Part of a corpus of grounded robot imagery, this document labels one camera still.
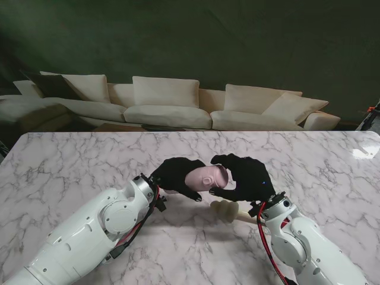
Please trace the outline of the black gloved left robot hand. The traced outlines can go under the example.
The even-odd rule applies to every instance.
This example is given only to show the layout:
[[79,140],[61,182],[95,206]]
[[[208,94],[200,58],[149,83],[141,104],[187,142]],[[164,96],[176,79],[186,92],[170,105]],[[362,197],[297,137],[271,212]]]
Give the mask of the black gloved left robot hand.
[[187,174],[193,170],[204,167],[201,160],[190,160],[186,157],[172,157],[166,159],[152,174],[153,181],[164,190],[176,191],[196,202],[202,197],[185,183]]

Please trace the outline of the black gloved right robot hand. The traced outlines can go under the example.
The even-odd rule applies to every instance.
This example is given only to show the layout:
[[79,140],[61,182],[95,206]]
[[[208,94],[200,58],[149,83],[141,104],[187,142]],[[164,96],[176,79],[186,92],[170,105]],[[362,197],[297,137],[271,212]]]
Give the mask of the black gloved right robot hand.
[[230,170],[236,182],[234,190],[211,188],[211,195],[229,201],[267,201],[276,194],[265,164],[251,157],[238,157],[234,154],[215,155],[211,164],[220,164]]

